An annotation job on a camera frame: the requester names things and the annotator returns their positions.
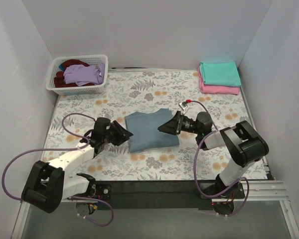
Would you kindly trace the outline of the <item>blue-grey t-shirt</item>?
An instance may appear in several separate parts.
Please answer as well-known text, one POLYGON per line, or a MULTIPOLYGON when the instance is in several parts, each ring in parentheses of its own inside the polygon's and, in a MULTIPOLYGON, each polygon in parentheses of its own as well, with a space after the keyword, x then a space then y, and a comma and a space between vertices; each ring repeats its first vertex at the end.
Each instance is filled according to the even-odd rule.
POLYGON ((169 109, 159 109, 149 114, 135 112, 126 116, 126 129, 133 134, 129 140, 130 153, 146 149, 178 146, 178 136, 158 130, 159 126, 171 118, 172 112, 169 109))

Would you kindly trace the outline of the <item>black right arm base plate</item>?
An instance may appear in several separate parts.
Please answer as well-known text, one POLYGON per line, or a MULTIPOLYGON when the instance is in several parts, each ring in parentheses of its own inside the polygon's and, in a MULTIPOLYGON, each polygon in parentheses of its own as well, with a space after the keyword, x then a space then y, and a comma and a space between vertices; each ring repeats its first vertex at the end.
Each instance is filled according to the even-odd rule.
POLYGON ((220 182, 202 183, 199 182, 199 188, 195 188, 195 193, 202 199, 244 199, 246 193, 243 185, 237 182, 230 186, 224 186, 220 182))

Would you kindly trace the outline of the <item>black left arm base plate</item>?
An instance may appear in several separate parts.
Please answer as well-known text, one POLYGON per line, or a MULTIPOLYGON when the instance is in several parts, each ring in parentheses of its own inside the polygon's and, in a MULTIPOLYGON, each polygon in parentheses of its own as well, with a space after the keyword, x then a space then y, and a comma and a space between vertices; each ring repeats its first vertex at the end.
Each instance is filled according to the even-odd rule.
POLYGON ((107 183, 93 183, 89 189, 88 197, 100 200, 110 200, 112 185, 107 183))

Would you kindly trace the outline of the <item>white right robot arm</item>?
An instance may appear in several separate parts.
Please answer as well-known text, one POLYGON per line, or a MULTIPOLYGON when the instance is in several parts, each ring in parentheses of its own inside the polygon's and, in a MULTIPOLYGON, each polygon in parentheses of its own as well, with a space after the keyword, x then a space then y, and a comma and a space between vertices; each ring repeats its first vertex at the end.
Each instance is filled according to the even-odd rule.
POLYGON ((203 112, 197 114, 196 119, 188 118, 185 111, 189 103, 203 105, 191 100, 180 103, 182 111, 177 111, 172 119, 160 125, 158 131, 171 135, 179 135, 184 131, 196 135, 198 149, 194 158, 195 180, 197 179, 196 166, 199 151, 226 147, 231 159, 209 188, 220 193, 234 187, 255 162, 260 161, 269 153, 268 144, 246 120, 219 130, 206 107, 203 107, 203 112))

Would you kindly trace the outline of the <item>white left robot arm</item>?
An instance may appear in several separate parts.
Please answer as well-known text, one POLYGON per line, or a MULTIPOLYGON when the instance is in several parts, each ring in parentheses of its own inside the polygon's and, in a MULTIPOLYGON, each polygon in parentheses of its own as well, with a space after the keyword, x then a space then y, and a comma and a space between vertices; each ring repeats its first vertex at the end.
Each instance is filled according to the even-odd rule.
POLYGON ((94 159, 107 144, 120 146, 133 134, 117 121, 98 118, 94 128, 87 131, 74 151, 49 162, 37 161, 28 176, 21 198, 23 201, 52 213, 60 202, 73 196, 104 198, 96 179, 86 173, 73 174, 79 166, 94 159))

